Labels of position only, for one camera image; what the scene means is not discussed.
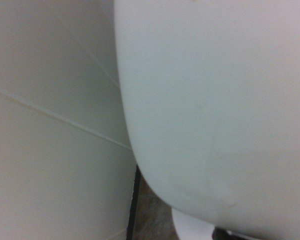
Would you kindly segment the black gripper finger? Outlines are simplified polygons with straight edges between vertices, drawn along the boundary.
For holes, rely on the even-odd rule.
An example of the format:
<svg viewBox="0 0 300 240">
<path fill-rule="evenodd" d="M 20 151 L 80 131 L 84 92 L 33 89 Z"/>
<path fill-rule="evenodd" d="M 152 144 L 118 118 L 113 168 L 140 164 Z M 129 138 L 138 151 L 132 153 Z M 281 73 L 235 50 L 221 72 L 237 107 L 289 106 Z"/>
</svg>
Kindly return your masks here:
<svg viewBox="0 0 300 240">
<path fill-rule="evenodd" d="M 232 240 L 232 236 L 224 229 L 215 228 L 211 235 L 212 240 Z"/>
</svg>

